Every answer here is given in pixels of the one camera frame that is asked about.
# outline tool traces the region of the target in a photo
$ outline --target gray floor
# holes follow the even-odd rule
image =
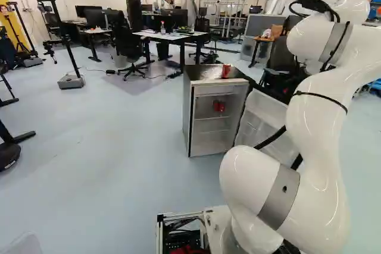
[[[100,52],[103,62],[95,63],[88,49],[73,53],[86,76],[83,89],[57,87],[72,69],[65,50],[57,52],[58,65],[48,59],[7,74],[20,102],[1,108],[1,119],[13,134],[38,135],[21,144],[18,164],[0,174],[0,248],[31,232],[44,254],[154,253],[157,213],[223,203],[222,156],[186,157],[182,77],[123,82],[85,69],[112,68],[108,54]],[[171,53],[177,61],[178,47]],[[261,70],[249,69],[239,54],[218,54],[260,77]],[[151,76],[161,73],[169,71],[156,64]],[[3,85],[0,97],[8,97]],[[355,98],[343,128],[342,169],[352,211],[345,253],[379,253],[380,110],[375,96]]]

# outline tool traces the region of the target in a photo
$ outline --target white desk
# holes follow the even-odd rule
[[[103,34],[103,33],[110,33],[112,30],[102,29],[102,30],[83,30],[81,33],[84,34]]]
[[[134,35],[149,37],[151,39],[167,40],[167,41],[176,41],[176,40],[185,39],[185,38],[193,36],[193,35],[180,35],[180,33],[161,34],[161,33],[155,33],[153,30],[143,30],[140,32],[135,32]]]
[[[99,35],[99,34],[106,34],[106,33],[111,33],[112,30],[108,29],[102,29],[102,30],[84,30],[80,31],[80,34],[87,35],[89,39],[89,44],[90,44],[90,49],[91,53],[93,54],[92,56],[89,57],[89,59],[92,59],[95,62],[101,62],[102,60],[98,59],[98,56],[96,54],[94,42],[93,42],[93,35]]]
[[[143,30],[135,32],[134,35],[148,37],[155,42],[167,42],[180,46],[180,66],[183,70],[185,65],[185,43],[196,42],[196,65],[200,63],[201,47],[204,42],[204,36],[207,32],[194,32],[191,35],[181,34],[181,32],[173,32],[170,34],[155,33],[153,30]]]

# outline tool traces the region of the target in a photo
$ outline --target mini fridge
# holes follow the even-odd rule
[[[228,151],[234,145],[249,81],[232,67],[188,65],[184,70],[183,133],[189,157]]]
[[[237,68],[228,79],[221,79],[221,72],[222,65],[185,67],[183,133],[189,157],[254,147],[285,125],[286,104],[259,91]],[[298,156],[287,131],[261,151],[288,167]]]

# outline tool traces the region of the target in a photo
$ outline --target round black base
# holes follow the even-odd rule
[[[0,144],[0,172],[12,167],[19,159],[21,147],[15,143]]]

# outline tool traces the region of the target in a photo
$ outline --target gray band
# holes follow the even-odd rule
[[[279,166],[273,187],[258,214],[264,223],[277,230],[284,222],[298,192],[300,174],[284,165]]]
[[[341,57],[341,55],[344,51],[344,48],[346,47],[346,43],[348,42],[349,37],[352,34],[352,29],[353,29],[353,25],[350,24],[348,26],[348,28],[346,29],[345,35],[344,35],[338,49],[336,50],[332,59],[329,61],[329,64],[336,63],[338,61],[338,59]],[[336,49],[336,46],[338,45],[340,38],[342,37],[344,31],[345,31],[345,23],[335,23],[333,25],[333,28],[332,28],[331,34],[328,38],[328,41],[326,43],[326,46],[324,47],[324,50],[320,55],[319,62],[326,62],[330,58],[331,52]]]

